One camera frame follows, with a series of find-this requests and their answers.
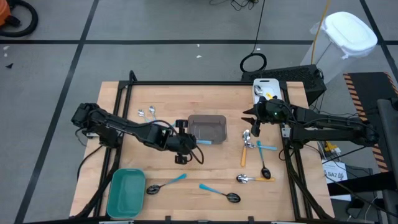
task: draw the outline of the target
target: orange striped tape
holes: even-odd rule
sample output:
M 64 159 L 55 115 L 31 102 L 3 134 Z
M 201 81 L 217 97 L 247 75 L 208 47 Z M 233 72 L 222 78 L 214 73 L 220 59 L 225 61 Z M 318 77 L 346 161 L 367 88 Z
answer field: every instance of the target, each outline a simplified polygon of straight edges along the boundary
M 359 100 L 359 96 L 355 90 L 355 86 L 351 79 L 351 76 L 349 74 L 344 74 L 343 76 L 346 81 L 349 94 L 351 95 L 351 98 L 353 99 L 354 106 L 356 108 L 356 112 L 358 113 L 359 118 L 362 121 L 367 121 L 368 119 L 366 118 L 366 113 L 364 112 L 362 103 Z M 394 83 L 392 82 L 391 77 L 388 74 L 387 74 L 387 76 L 390 79 L 392 86 L 394 86 Z M 393 88 L 394 88 L 395 92 L 398 94 L 398 90 L 395 87 L 393 87 Z M 379 167 L 380 172 L 388 172 L 387 164 L 384 162 L 384 157 L 379 149 L 378 144 L 375 144 L 374 147 L 372 147 L 372 152 L 373 152 L 373 156 L 377 162 L 377 166 Z

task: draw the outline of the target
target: black metal frame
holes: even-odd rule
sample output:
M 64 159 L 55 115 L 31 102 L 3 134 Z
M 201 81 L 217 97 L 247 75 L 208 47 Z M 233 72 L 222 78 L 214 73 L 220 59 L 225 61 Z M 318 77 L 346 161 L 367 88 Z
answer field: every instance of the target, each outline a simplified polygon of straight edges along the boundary
M 118 114 L 119 109 L 120 109 L 120 103 L 121 103 L 121 97 L 122 97 L 122 92 L 123 90 L 127 87 L 127 92 L 126 92 L 126 98 L 124 100 L 124 107 L 123 107 L 123 118 L 127 118 L 127 112 L 129 109 L 129 102 L 131 100 L 131 92 L 132 88 L 134 85 L 252 85 L 252 82 L 224 82 L 224 81 L 213 81 L 213 82 L 206 82 L 206 81 L 137 81 L 137 78 L 134 74 L 134 72 L 130 71 L 129 74 L 129 80 L 128 81 L 119 81 L 118 85 L 118 92 L 116 94 L 116 99 L 115 99 L 115 105 L 114 105 L 114 110 L 113 114 Z M 280 89 L 283 92 L 283 96 L 285 98 L 285 101 L 290 103 L 289 100 L 289 94 L 287 92 L 287 84 L 286 82 L 280 82 Z M 282 128 L 284 127 L 284 124 L 280 125 L 280 129 L 282 131 Z M 282 137 L 282 142 L 283 142 L 283 150 L 284 150 L 284 155 L 285 155 L 285 161 L 286 161 L 286 166 L 288 169 L 288 163 L 292 162 L 290 155 L 289 155 L 289 143 L 287 138 Z M 99 182 L 99 188 L 102 188 L 102 190 L 97 190 L 95 195 L 101 194 L 101 196 L 98 198 L 95 207 L 94 207 L 94 214 L 93 217 L 87 217 L 87 215 L 82 216 L 82 217 L 71 217 L 70 219 L 67 220 L 52 220 L 52 221 L 46 221 L 46 222 L 39 222 L 39 223 L 45 223 L 45 224 L 64 224 L 64 223 L 74 223 L 74 224 L 79 224 L 79 223 L 99 223 L 99 222 L 104 222 L 104 221 L 109 221 L 110 217 L 108 214 L 105 216 L 99 216 L 100 213 L 100 208 L 101 208 L 101 203 L 102 203 L 102 195 L 103 192 L 106 188 L 106 186 L 109 184 L 109 176 L 115 171 L 115 168 L 118 169 L 119 163 L 120 163 L 120 157 L 121 157 L 121 149 L 122 149 L 123 141 L 121 142 L 121 146 L 116 150 L 116 154 L 114 157 L 114 164 L 112 165 L 111 170 L 108 172 L 109 169 L 109 160 L 111 157 L 111 151 L 112 149 L 107 148 L 104 156 L 104 162 L 103 162 L 103 167 L 101 170 L 101 179 Z M 300 177 L 300 181 L 306 185 L 305 182 L 305 174 L 304 174 L 304 168 L 302 164 L 302 158 L 300 155 L 300 150 L 299 149 L 293 149 L 295 158 L 296 158 L 296 164 L 297 164 L 297 171 L 298 171 L 298 176 Z M 299 209 L 299 201 L 297 198 L 297 191 L 296 191 L 296 185 L 291 178 L 291 176 L 288 176 L 289 178 L 289 187 L 290 187 L 290 193 L 292 197 L 292 205 L 293 205 L 293 211 L 294 211 L 294 217 L 296 222 L 305 222 L 305 223 L 313 223 L 313 224 L 318 224 L 318 223 L 347 223 L 347 224 L 356 224 L 355 222 L 341 222 L 338 220 L 325 220 L 325 219 L 313 219 L 312 215 L 312 209 L 311 206 L 308 202 L 308 200 L 303 197 L 303 202 L 305 206 L 305 214 L 306 218 L 301 217 L 300 215 L 300 209 Z M 166 216 L 165 220 L 135 220 L 134 223 L 161 223 L 161 224 L 169 224 L 169 223 L 200 223 L 200 222 L 206 222 L 206 223 L 214 223 L 214 224 L 224 224 L 224 223 L 271 223 L 271 222 L 263 222 L 263 221 L 255 221 L 254 217 L 248 217 L 247 221 L 241 221 L 241 222 L 229 222 L 229 221 L 222 221 L 222 222 L 213 222 L 210 220 L 206 221 L 172 221 L 172 217 Z

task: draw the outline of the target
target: green plastic container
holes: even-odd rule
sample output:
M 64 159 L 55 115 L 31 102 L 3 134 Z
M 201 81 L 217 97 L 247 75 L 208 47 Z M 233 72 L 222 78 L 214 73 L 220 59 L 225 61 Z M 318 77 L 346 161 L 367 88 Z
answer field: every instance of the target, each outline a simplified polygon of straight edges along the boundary
M 106 211 L 112 218 L 134 218 L 142 209 L 145 175 L 139 169 L 119 169 L 113 174 Z

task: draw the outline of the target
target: metal spoon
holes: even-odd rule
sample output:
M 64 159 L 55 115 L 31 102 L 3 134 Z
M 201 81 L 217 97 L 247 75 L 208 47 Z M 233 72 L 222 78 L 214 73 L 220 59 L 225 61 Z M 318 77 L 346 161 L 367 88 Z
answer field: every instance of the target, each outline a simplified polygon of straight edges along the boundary
M 263 92 L 259 85 L 254 85 L 253 89 L 254 89 L 254 94 L 256 94 L 257 96 L 262 96 Z
M 260 156 L 261 156 L 261 161 L 262 161 L 262 169 L 261 169 L 261 175 L 263 177 L 265 177 L 266 179 L 270 179 L 271 178 L 271 172 L 269 171 L 269 169 L 266 168 L 266 165 L 264 163 L 264 157 L 262 156 L 262 149 L 261 149 L 261 142 L 257 141 L 257 146 L 259 146 L 259 152 L 260 152 Z
M 151 185 L 151 186 L 149 186 L 148 188 L 147 188 L 147 194 L 157 194 L 159 191 L 160 191 L 160 188 L 161 187 L 163 187 L 163 186 L 165 186 L 165 185 L 167 185 L 167 184 L 172 184 L 172 183 L 174 183 L 174 182 L 177 182 L 177 181 L 179 181 L 179 180 L 182 180 L 182 179 L 185 179 L 185 178 L 187 178 L 187 174 L 182 174 L 181 176 L 179 176 L 179 177 L 177 177 L 176 179 L 172 179 L 172 180 L 170 180 L 168 183 L 166 183 L 166 184 L 163 184 L 163 185 L 157 185 L 157 184 L 154 184 L 154 185 Z
M 149 122 L 149 119 L 145 117 L 145 112 L 143 110 L 138 110 L 138 116 L 143 117 L 145 119 L 145 122 Z
M 238 203 L 238 202 L 241 201 L 241 197 L 239 197 L 239 195 L 237 195 L 236 193 L 224 194 L 224 193 L 219 192 L 218 190 L 209 188 L 209 187 L 207 187 L 204 184 L 200 184 L 199 188 L 202 189 L 202 190 L 208 190 L 208 191 L 211 191 L 211 192 L 214 192 L 214 193 L 218 193 L 218 194 L 224 195 L 228 199 L 228 201 L 230 201 L 232 203 Z
M 248 176 L 246 176 L 246 175 L 244 175 L 244 174 L 239 174 L 237 177 L 236 177 L 236 180 L 239 182 L 239 183 L 242 183 L 242 184 L 245 184 L 245 183 L 247 183 L 249 180 L 255 180 L 255 181 L 264 181 L 264 182 L 274 182 L 275 181 L 275 178 L 270 178 L 270 179 L 265 179 L 265 178 L 263 178 L 263 177 L 248 177 Z
M 150 111 L 150 113 L 152 114 L 152 117 L 154 118 L 154 120 L 156 120 L 156 117 L 155 117 L 155 108 L 154 108 L 153 106 L 150 106 L 150 107 L 149 107 L 149 111 Z
M 246 154 L 247 154 L 246 146 L 248 146 L 249 140 L 250 140 L 250 131 L 249 130 L 245 130 L 243 132 L 244 146 L 243 146 L 243 152 L 242 152 L 241 167 L 245 167 L 246 166 Z

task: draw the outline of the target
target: orange handle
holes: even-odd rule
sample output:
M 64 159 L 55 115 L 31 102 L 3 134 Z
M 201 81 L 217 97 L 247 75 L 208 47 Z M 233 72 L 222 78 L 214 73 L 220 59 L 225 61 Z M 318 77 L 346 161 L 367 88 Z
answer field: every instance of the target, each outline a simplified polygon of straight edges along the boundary
M 275 178 L 271 177 L 270 179 L 265 179 L 263 177 L 257 177 L 256 181 L 275 182 Z
M 246 146 L 243 147 L 241 167 L 246 166 Z

